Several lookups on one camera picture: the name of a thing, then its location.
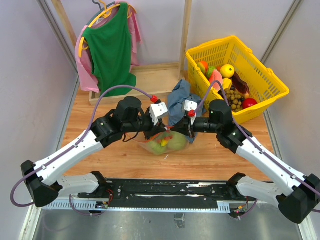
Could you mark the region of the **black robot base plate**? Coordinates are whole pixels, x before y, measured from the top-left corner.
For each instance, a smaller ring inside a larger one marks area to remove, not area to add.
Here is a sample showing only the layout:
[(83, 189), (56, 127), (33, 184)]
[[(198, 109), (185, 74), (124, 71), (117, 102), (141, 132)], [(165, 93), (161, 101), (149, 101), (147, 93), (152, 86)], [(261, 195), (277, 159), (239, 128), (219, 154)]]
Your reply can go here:
[(216, 209), (218, 202), (246, 202), (247, 198), (226, 181), (151, 180), (109, 178), (93, 193), (79, 198), (107, 199), (110, 206), (125, 209)]

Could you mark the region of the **green cabbage toy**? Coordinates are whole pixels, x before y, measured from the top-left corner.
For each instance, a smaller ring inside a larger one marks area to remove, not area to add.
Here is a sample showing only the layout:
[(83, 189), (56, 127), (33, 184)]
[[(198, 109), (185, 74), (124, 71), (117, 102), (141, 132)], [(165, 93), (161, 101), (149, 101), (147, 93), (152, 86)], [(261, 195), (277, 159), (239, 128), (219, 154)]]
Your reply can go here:
[(147, 146), (149, 151), (155, 155), (162, 155), (167, 151), (166, 146), (161, 146), (161, 144), (156, 141), (148, 142)]
[(178, 132), (172, 131), (170, 137), (167, 147), (172, 151), (183, 150), (188, 144), (186, 137)]

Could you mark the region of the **yellow banana toy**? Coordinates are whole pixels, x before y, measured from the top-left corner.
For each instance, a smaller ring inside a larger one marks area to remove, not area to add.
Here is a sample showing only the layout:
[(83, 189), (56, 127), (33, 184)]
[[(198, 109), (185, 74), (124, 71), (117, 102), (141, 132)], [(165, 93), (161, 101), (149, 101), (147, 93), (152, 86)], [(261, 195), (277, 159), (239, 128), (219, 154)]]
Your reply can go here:
[(168, 143), (169, 143), (169, 140), (162, 139), (160, 145), (161, 145), (161, 147), (166, 147), (168, 145)]

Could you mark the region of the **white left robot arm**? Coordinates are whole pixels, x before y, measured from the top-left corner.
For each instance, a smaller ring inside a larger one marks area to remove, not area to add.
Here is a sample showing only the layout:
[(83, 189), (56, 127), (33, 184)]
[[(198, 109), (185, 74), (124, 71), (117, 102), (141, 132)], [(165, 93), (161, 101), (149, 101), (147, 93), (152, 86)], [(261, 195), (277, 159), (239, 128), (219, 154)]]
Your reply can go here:
[(133, 96), (121, 100), (115, 109), (92, 121), (75, 140), (52, 155), (21, 164), (23, 182), (38, 207), (45, 207), (58, 197), (89, 194), (101, 198), (107, 193), (106, 180), (98, 171), (64, 177), (64, 173), (86, 157), (122, 140), (127, 133), (161, 133), (166, 131), (162, 119), (168, 113), (166, 104), (152, 97), (146, 111)]

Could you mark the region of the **clear zip top bag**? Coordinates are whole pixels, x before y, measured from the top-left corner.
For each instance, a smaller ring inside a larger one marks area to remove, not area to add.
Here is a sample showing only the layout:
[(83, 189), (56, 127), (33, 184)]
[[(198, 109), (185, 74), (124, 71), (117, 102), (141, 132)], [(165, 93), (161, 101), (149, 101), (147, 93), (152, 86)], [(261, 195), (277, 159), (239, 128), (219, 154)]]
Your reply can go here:
[(186, 149), (190, 145), (190, 142), (185, 135), (168, 129), (149, 139), (139, 141), (138, 144), (149, 153), (159, 156), (172, 152), (180, 152)]

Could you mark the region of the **cherry tomato branch toy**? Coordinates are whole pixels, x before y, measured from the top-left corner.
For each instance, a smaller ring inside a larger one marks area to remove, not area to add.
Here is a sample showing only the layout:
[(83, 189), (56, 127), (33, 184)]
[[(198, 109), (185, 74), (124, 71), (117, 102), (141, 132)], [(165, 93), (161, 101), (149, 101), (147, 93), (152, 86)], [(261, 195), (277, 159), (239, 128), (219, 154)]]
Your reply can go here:
[(173, 135), (171, 133), (163, 133), (160, 137), (161, 140), (166, 140), (166, 141), (169, 141), (173, 138)]

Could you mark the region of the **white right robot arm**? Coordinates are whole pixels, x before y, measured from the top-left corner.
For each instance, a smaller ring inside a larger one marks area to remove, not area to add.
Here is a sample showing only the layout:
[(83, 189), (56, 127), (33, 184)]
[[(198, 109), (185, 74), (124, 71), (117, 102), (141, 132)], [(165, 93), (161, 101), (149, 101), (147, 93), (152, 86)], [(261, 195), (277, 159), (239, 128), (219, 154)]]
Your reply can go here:
[(255, 180), (243, 173), (229, 179), (227, 196), (238, 200), (252, 197), (277, 207), (291, 222), (301, 224), (320, 203), (320, 179), (287, 165), (267, 150), (247, 129), (233, 118), (223, 100), (209, 104), (209, 117), (198, 117), (196, 102), (186, 100), (183, 118), (172, 131), (193, 138), (195, 133), (216, 134), (218, 142), (232, 153), (246, 159), (262, 171), (270, 183)]

